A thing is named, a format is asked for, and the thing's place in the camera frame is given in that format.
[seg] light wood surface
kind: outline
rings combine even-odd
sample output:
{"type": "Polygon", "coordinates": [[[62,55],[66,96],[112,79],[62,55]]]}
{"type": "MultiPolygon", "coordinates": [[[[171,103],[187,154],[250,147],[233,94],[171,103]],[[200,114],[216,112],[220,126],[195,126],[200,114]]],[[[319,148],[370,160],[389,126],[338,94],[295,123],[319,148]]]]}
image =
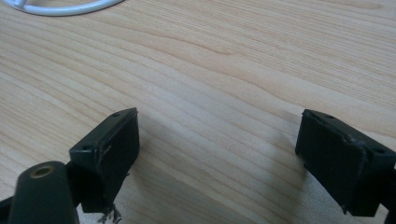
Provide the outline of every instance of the light wood surface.
{"type": "Polygon", "coordinates": [[[383,207],[344,216],[294,146],[311,108],[396,148],[395,21],[393,0],[127,0],[66,18],[2,3],[0,199],[137,107],[121,223],[383,223],[383,207]]]}

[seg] white metal ring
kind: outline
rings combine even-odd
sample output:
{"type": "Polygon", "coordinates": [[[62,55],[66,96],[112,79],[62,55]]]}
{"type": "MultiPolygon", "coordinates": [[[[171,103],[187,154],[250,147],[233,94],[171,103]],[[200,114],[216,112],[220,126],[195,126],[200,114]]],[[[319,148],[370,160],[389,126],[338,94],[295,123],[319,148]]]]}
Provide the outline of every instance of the white metal ring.
{"type": "Polygon", "coordinates": [[[4,0],[9,6],[19,11],[40,16],[74,16],[88,12],[97,11],[105,7],[111,7],[123,0],[99,0],[96,2],[72,6],[72,7],[35,7],[26,5],[26,0],[4,0]]]}

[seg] table surface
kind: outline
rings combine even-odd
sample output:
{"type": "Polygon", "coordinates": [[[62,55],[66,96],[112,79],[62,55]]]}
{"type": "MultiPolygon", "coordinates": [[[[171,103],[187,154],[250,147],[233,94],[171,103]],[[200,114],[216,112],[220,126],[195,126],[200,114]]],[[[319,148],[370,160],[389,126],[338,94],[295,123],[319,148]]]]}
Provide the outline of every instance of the table surface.
{"type": "Polygon", "coordinates": [[[0,198],[137,107],[121,223],[383,223],[384,207],[343,215],[294,147],[310,108],[396,148],[395,21],[393,0],[127,0],[64,18],[2,3],[0,198]]]}

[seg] black mechanical part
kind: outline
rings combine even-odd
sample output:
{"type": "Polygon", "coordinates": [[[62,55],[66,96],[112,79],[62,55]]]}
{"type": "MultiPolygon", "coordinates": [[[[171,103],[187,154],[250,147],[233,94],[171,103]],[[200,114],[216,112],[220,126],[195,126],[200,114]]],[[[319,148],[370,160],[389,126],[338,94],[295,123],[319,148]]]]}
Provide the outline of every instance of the black mechanical part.
{"type": "Polygon", "coordinates": [[[67,165],[49,161],[23,172],[14,197],[0,202],[0,224],[75,224],[80,203],[118,220],[114,200],[139,148],[136,108],[109,116],[70,149],[67,165]]]}
{"type": "Polygon", "coordinates": [[[333,116],[307,109],[295,151],[345,213],[373,217],[382,203],[389,210],[388,220],[392,219],[394,151],[333,116]]]}

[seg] white curved rod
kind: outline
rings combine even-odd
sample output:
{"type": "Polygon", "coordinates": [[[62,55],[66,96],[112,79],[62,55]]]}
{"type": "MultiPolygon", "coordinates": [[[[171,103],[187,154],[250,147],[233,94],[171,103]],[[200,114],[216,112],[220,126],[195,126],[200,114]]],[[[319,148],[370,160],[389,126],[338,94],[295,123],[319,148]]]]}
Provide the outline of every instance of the white curved rod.
{"type": "Polygon", "coordinates": [[[105,7],[111,7],[123,0],[99,0],[96,2],[72,6],[72,7],[35,7],[25,5],[26,0],[4,0],[9,6],[19,11],[40,15],[40,16],[73,16],[88,12],[97,11],[105,7]]]}

